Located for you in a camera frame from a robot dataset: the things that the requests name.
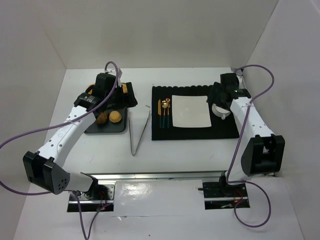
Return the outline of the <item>metal tongs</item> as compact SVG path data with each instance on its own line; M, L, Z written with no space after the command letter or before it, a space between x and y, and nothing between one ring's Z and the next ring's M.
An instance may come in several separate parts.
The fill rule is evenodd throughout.
M138 150L140 149L150 119L150 108L128 112L130 153L133 157L137 155Z

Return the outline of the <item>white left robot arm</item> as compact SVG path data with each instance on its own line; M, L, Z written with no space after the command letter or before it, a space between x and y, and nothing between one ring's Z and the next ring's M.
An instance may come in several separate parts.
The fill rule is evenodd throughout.
M97 198L108 189L86 173L68 173L63 169L67 156L82 136L114 135L127 127L127 110L138 104L131 82L122 83L116 76L103 72L95 84L80 94L65 125L36 152L23 156L27 179L55 195L63 191L79 191L88 199Z

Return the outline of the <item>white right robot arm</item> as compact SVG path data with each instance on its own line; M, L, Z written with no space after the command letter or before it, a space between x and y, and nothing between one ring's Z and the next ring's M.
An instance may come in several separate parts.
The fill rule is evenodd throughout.
M207 102L215 116L225 121L233 117L239 132L229 169L221 178L228 185L239 185L256 175L280 171L285 139L265 124L247 89L240 87L237 75L224 73L211 88Z

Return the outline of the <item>orange glazed bread roll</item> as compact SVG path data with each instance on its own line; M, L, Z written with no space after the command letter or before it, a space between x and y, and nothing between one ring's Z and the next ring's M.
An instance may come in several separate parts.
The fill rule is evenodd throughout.
M124 95L128 93L128 88L126 83L122 83L121 88Z

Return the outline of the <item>dark brown bread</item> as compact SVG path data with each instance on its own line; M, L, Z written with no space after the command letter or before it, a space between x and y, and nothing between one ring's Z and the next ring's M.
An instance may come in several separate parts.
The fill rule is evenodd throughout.
M103 125L108 121L108 116L109 116L108 112L102 112L102 113L99 114L99 116L97 117L95 122L98 125Z

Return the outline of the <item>round yellow bun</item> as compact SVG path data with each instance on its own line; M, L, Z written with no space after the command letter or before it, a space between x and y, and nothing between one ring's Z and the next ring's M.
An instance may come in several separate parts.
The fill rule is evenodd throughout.
M122 120L122 114L119 111L113 110L109 113L109 121L117 124Z

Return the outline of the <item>dark grey serving tray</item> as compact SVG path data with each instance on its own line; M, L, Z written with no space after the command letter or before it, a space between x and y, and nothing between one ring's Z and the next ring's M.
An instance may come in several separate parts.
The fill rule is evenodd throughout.
M84 133L87 135L116 135L122 134L127 128L128 120L128 108L115 109L121 114L121 120L117 123L113 123L107 120L104 124L93 123L90 125Z

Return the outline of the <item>white square plate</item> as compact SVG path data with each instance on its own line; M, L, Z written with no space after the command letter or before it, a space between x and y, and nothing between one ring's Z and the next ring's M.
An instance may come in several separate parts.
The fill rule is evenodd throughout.
M207 96L172 95L172 125L177 128L212 126Z

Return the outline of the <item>metal rail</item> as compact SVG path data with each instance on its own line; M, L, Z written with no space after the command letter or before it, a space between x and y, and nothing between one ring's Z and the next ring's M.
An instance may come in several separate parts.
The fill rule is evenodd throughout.
M133 172L133 173L89 173L104 181L147 181L147 180L191 180L216 179L222 171L176 171L176 172Z

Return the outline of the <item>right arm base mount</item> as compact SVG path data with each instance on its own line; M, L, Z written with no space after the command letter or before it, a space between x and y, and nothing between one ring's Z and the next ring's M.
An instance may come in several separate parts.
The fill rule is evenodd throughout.
M197 190L203 192L206 210L234 209L236 205L237 208L250 208L246 185L229 185L225 176L218 181L203 182Z

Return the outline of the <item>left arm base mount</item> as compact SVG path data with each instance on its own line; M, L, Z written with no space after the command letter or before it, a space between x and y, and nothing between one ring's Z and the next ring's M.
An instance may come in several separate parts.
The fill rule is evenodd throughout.
M76 196L79 199L81 211L83 213L94 213L99 209L102 209L101 212L114 211L116 180L99 179L98 184L103 187L99 187L93 196L89 196L84 192L76 190ZM67 213L79 212L77 198L72 192L69 193L66 211Z

